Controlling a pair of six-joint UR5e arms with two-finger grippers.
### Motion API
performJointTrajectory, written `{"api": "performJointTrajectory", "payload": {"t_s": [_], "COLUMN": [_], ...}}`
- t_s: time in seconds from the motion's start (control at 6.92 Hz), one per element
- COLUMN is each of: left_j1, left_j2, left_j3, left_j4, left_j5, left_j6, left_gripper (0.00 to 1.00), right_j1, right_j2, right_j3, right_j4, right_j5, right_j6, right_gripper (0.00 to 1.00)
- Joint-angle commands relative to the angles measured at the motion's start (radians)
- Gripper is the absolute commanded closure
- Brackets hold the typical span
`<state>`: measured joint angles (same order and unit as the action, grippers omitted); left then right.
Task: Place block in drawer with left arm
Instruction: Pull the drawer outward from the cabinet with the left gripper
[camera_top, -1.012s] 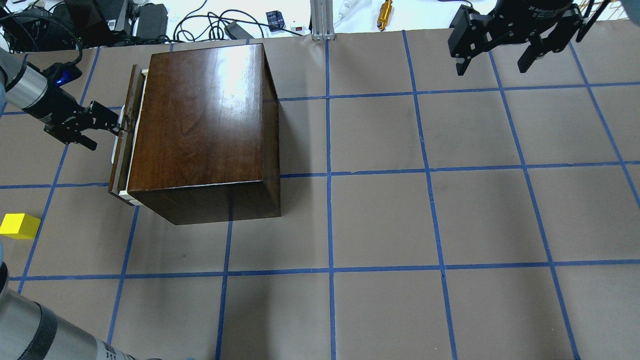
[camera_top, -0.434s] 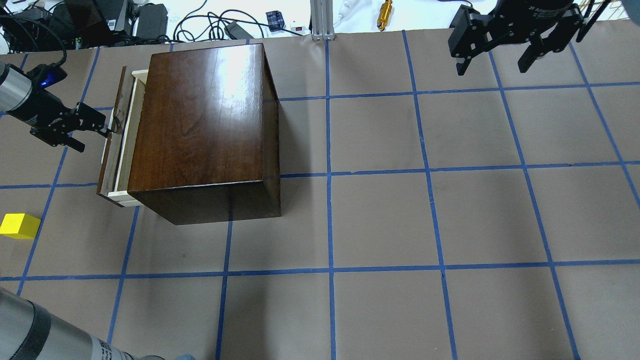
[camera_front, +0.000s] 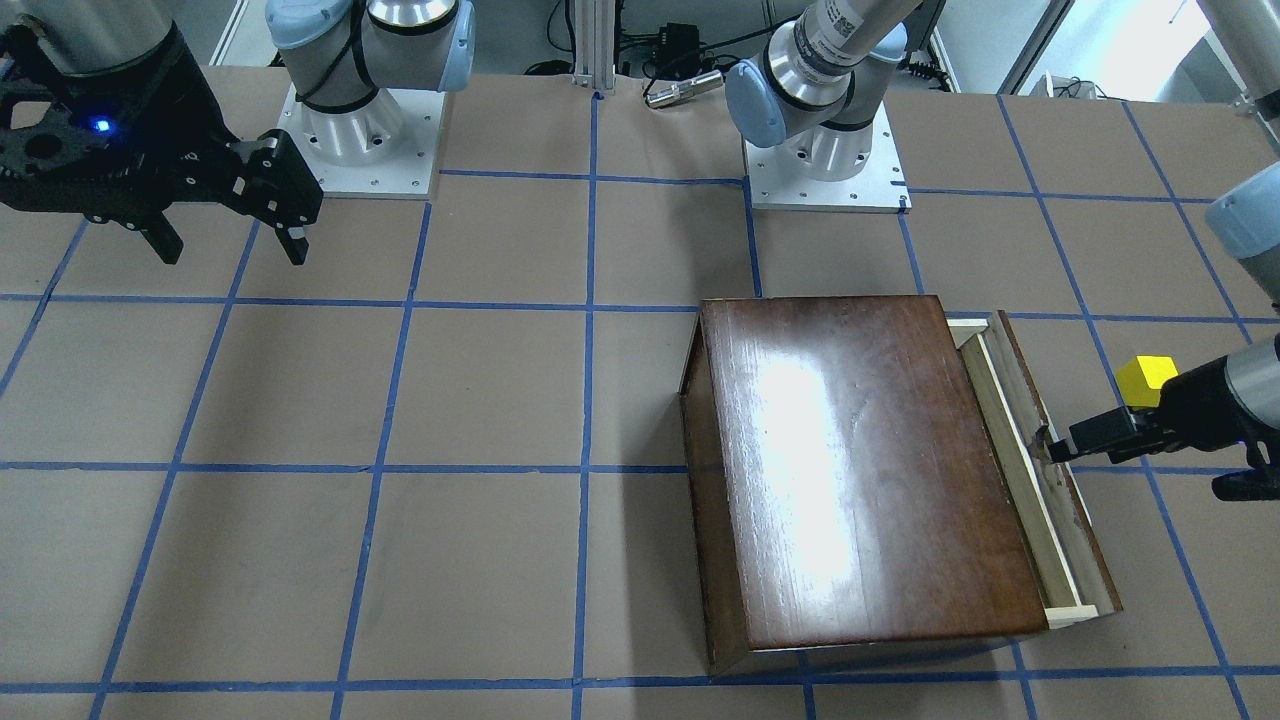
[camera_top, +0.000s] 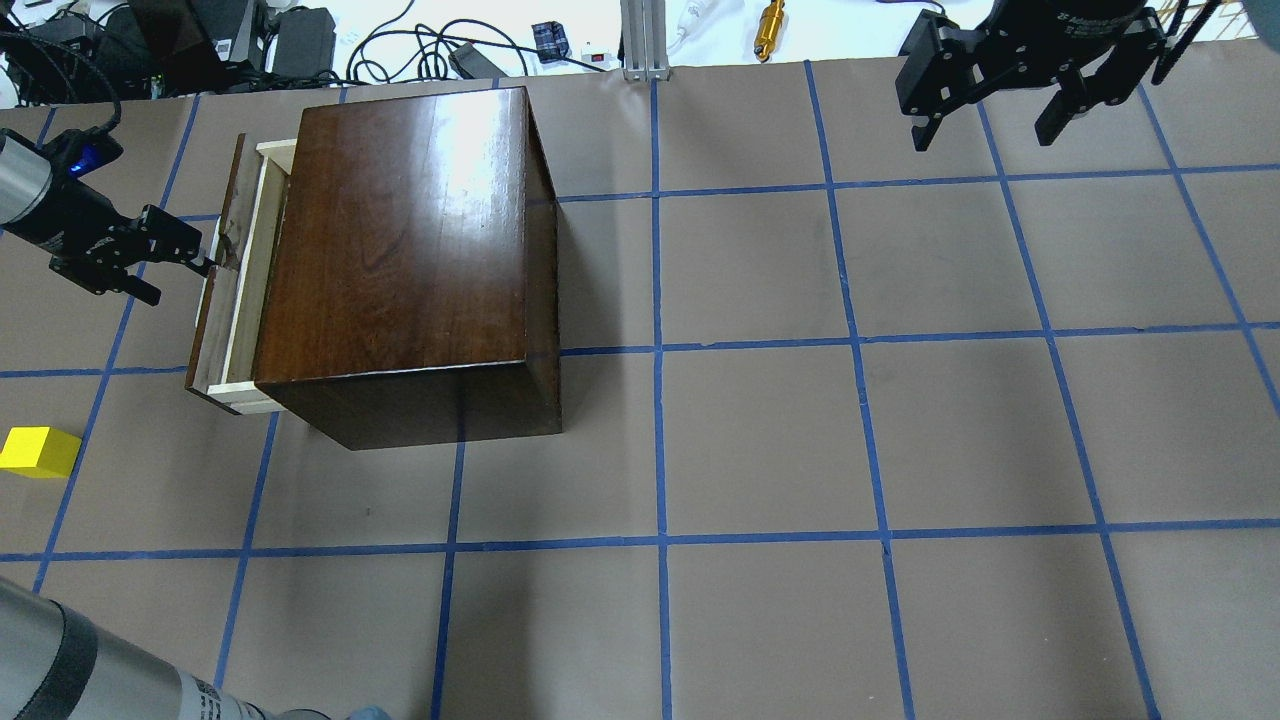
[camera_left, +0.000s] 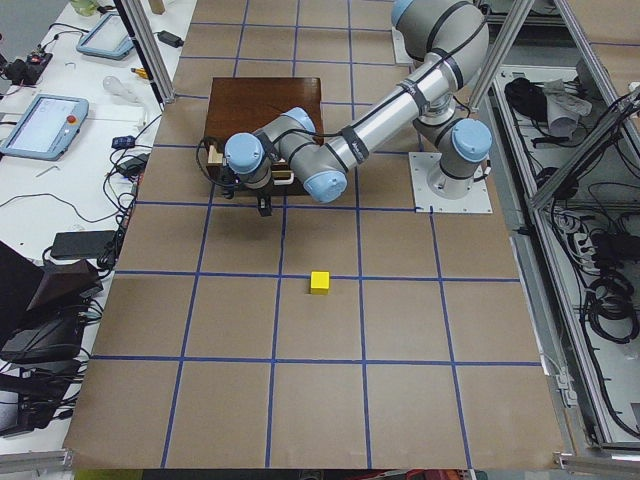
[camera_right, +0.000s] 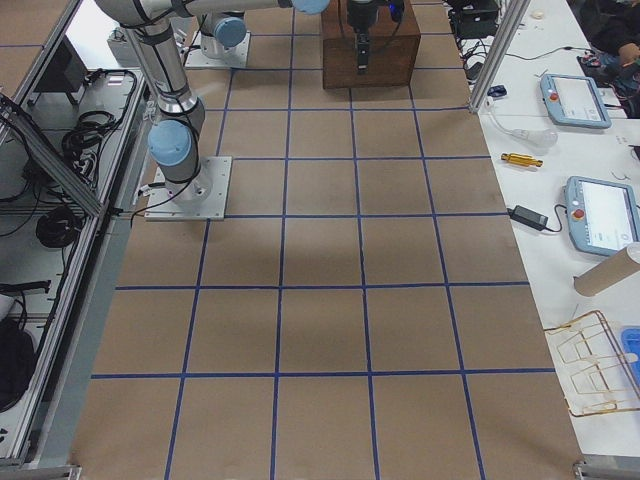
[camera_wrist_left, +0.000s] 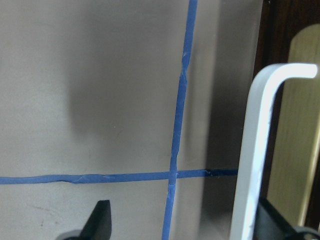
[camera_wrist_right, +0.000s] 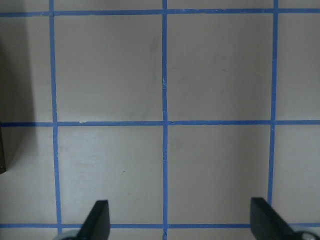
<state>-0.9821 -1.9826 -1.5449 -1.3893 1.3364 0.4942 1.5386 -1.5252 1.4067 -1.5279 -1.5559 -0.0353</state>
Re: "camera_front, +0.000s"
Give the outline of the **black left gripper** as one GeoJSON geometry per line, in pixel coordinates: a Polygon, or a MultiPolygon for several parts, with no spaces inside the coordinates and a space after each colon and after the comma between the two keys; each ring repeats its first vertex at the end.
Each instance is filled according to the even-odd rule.
{"type": "MultiPolygon", "coordinates": [[[[1169,380],[1161,393],[1160,421],[1178,442],[1204,452],[1245,447],[1247,470],[1212,479],[1221,501],[1276,501],[1279,364],[1276,355],[1228,355],[1169,380]]],[[[1036,457],[1068,462],[1105,454],[1110,462],[1155,454],[1166,429],[1149,407],[1120,406],[1070,425],[1061,439],[1048,427],[1036,432],[1036,457]]]]}

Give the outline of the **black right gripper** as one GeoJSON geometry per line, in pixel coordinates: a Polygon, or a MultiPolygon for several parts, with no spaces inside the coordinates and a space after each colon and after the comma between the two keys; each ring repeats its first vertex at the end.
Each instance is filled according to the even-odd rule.
{"type": "Polygon", "coordinates": [[[215,202],[273,228],[305,264],[323,188],[291,135],[237,137],[172,22],[6,22],[3,202],[134,223],[166,265],[174,202],[215,202]]]}

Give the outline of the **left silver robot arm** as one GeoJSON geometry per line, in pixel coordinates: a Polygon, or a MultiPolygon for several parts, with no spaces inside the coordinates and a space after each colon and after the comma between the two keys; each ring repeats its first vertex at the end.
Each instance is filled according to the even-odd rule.
{"type": "MultiPolygon", "coordinates": [[[[764,49],[731,67],[726,102],[742,138],[772,149],[794,138],[860,132],[887,83],[876,63],[899,63],[911,1],[815,1],[772,29],[764,49]]],[[[1213,201],[1206,219],[1226,252],[1277,297],[1277,168],[1268,167],[1213,201]]],[[[1257,341],[1157,382],[1137,361],[1135,388],[1119,407],[1079,421],[1055,439],[1037,430],[1036,455],[1050,462],[1103,454],[1124,462],[1184,448],[1245,450],[1247,469],[1213,479],[1221,501],[1277,497],[1277,341],[1257,341]]]]}

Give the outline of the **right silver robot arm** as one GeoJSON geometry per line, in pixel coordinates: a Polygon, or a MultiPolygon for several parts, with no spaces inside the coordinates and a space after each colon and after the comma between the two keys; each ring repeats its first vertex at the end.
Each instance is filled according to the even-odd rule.
{"type": "Polygon", "coordinates": [[[78,213],[141,234],[169,265],[164,213],[215,202],[270,225],[294,265],[325,161],[388,156],[408,129],[394,91],[454,92],[474,67],[468,1],[270,1],[268,31],[300,128],[237,136],[179,26],[155,1],[3,4],[3,204],[78,213]]]}

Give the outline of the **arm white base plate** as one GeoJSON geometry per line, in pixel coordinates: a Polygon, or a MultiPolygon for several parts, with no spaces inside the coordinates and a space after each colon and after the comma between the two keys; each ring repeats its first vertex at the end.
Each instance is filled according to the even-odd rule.
{"type": "Polygon", "coordinates": [[[893,214],[913,209],[883,102],[863,129],[818,126],[771,149],[745,141],[742,155],[756,210],[893,214]]]}
{"type": "Polygon", "coordinates": [[[300,146],[326,199],[429,200],[449,94],[381,88],[340,114],[307,108],[288,88],[280,129],[300,146]]]}

